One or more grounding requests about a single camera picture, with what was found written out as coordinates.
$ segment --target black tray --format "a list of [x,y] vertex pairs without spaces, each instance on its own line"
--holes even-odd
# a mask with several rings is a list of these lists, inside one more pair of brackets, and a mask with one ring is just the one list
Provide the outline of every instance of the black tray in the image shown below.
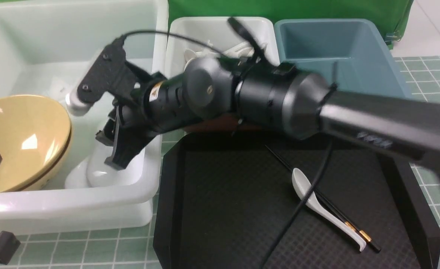
[[[195,133],[163,158],[153,247],[164,269],[258,268],[299,198],[267,144],[312,179],[325,136]],[[409,164],[335,141],[320,190],[382,251],[358,246],[312,211],[300,212],[267,268],[437,268],[440,228]]]

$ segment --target yellow bowl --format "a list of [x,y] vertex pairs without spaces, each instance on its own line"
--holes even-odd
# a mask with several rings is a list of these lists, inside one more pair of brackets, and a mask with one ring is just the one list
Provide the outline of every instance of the yellow bowl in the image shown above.
[[33,180],[32,182],[28,182],[27,185],[22,186],[20,189],[16,189],[13,191],[38,191],[42,189],[48,182],[53,178],[60,170],[62,164],[66,160],[70,148],[72,146],[72,129],[71,133],[69,135],[68,144],[63,149],[63,152],[61,153],[61,156],[56,160],[54,165],[46,170],[41,176],[38,177],[38,179]]
[[68,143],[71,121],[57,101],[34,95],[0,99],[0,192],[15,191],[53,167]]

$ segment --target black cable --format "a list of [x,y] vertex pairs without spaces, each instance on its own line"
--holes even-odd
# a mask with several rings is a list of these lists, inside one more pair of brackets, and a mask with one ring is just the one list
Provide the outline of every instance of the black cable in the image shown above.
[[175,37],[175,38],[183,39],[183,40],[185,40],[185,41],[189,41],[189,42],[194,43],[194,44],[197,44],[197,45],[199,45],[199,46],[209,48],[209,49],[211,49],[212,51],[215,51],[216,53],[220,54],[221,56],[226,57],[226,55],[223,54],[222,51],[220,51],[219,49],[216,49],[216,48],[214,48],[214,47],[212,47],[212,46],[209,46],[208,44],[206,44],[206,43],[204,43],[204,42],[202,42],[202,41],[198,41],[198,40],[196,40],[196,39],[189,38],[189,37],[186,37],[186,36],[181,35],[181,34],[174,34],[174,33],[165,32],[165,31],[158,31],[158,30],[135,30],[135,31],[127,32],[127,33],[123,34],[123,35],[119,38],[119,39],[122,41],[122,45],[124,44],[125,40],[126,40],[129,36],[131,36],[131,35],[135,35],[135,34],[163,34],[163,35],[166,35],[166,36],[173,36],[173,37]]
[[288,220],[286,225],[284,225],[283,229],[281,230],[279,235],[276,237],[276,239],[273,242],[273,244],[269,247],[268,252],[266,252],[266,255],[263,257],[260,269],[263,269],[265,267],[266,262],[268,262],[269,257],[271,256],[271,254],[273,254],[275,248],[281,242],[281,240],[283,239],[283,236],[286,234],[288,229],[291,227],[291,225],[293,224],[294,220],[296,219],[296,217],[300,213],[301,209],[303,209],[305,207],[306,202],[309,200],[309,198],[311,197],[312,193],[316,189],[316,187],[319,184],[322,176],[324,175],[324,172],[326,172],[326,167],[328,166],[329,160],[331,159],[332,151],[333,151],[333,139],[331,138],[331,140],[329,141],[329,144],[328,144],[328,146],[326,148],[326,153],[325,153],[324,159],[322,160],[322,163],[319,166],[319,170],[318,170],[318,172],[314,176],[314,179],[311,182],[311,187],[308,189],[308,191],[306,192],[306,194],[303,197],[303,199],[301,199],[300,203],[296,206],[296,209],[294,210],[293,215]]

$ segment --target white plastic bin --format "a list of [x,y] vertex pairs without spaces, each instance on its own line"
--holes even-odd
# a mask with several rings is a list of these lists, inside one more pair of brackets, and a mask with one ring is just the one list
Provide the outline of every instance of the white plastic bin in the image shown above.
[[[205,43],[209,40],[213,47],[225,51],[244,41],[233,32],[227,23],[227,19],[228,17],[179,18],[170,25],[170,32],[183,34]],[[273,23],[261,17],[237,17],[237,19],[248,27],[260,44],[266,43],[266,57],[273,64],[278,65],[280,57],[278,56]],[[203,49],[197,44],[169,37],[165,56],[165,75],[167,78],[183,72],[186,64],[184,51],[187,48],[194,51]]]
[[[63,97],[94,53],[124,32],[168,28],[167,0],[30,0],[0,4],[0,97]],[[127,39],[127,58],[147,71],[163,71],[167,38]],[[63,189],[69,172],[92,153],[95,133],[107,121],[105,94],[73,120],[73,146],[59,174],[42,191],[0,194],[0,230],[15,234],[142,226],[152,218],[158,189],[161,137],[143,151],[132,185]]]

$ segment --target warning label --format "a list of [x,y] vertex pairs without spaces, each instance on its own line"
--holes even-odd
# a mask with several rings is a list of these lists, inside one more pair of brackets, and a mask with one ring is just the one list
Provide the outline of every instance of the warning label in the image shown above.
[[159,91],[161,85],[162,82],[159,82],[152,88],[152,90],[150,91],[149,102],[157,100],[157,98],[159,97]]

